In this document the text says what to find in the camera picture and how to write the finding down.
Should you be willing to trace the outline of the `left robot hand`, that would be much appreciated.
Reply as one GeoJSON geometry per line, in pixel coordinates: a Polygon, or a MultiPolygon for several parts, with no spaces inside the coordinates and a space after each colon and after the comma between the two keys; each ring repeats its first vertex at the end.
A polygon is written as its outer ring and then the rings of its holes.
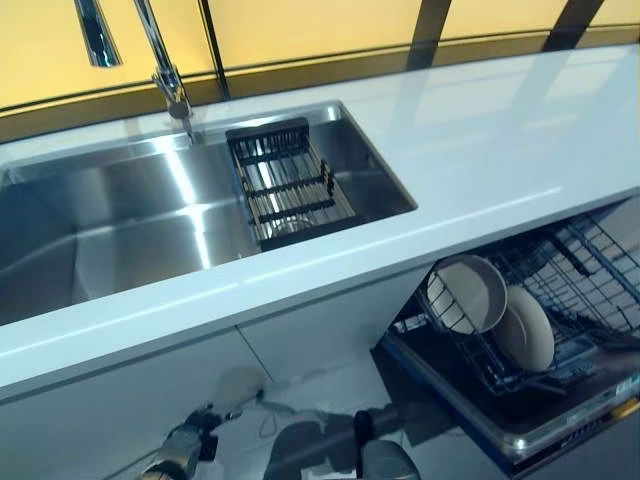
{"type": "Polygon", "coordinates": [[[194,410],[186,419],[185,423],[195,428],[201,438],[211,436],[213,432],[224,423],[237,420],[243,414],[242,407],[234,407],[230,410],[220,412],[213,403],[194,410]]]}

